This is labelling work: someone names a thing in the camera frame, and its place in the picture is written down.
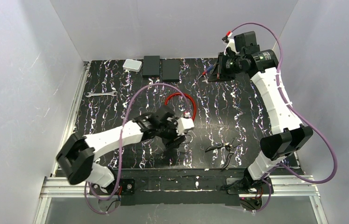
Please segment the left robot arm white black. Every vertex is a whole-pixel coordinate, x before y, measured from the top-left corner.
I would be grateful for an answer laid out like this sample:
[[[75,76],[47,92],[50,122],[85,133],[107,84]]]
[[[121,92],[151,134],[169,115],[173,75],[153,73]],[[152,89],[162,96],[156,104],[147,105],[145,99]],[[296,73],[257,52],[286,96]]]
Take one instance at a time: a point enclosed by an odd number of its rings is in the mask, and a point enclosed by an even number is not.
[[[163,105],[156,112],[143,113],[108,131],[83,136],[71,134],[56,160],[70,185],[87,181],[106,188],[117,175],[108,167],[97,164],[97,159],[120,146],[155,137],[161,138],[166,149],[179,148],[193,128],[194,122],[188,113],[178,117],[171,108]]]

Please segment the brass padlock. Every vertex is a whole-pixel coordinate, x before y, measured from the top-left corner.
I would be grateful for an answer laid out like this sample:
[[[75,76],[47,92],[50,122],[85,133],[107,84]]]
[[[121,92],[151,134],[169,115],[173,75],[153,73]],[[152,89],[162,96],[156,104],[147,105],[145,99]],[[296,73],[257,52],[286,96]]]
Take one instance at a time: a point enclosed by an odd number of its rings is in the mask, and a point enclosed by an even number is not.
[[[189,144],[193,140],[193,137],[190,134],[185,135],[185,141],[183,142],[184,144]]]

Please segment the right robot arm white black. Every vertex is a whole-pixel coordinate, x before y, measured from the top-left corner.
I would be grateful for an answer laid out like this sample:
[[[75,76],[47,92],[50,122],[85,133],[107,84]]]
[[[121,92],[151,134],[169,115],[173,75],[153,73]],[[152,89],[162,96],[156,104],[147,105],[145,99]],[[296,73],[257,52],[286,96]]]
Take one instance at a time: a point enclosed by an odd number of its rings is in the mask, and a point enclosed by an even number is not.
[[[248,75],[269,115],[272,135],[260,140],[261,150],[240,181],[243,188],[263,184],[269,173],[299,150],[313,134],[312,128],[305,126],[288,108],[290,101],[277,68],[278,59],[272,50],[252,54],[220,52],[208,78],[209,82],[226,82],[234,80],[237,74]]]

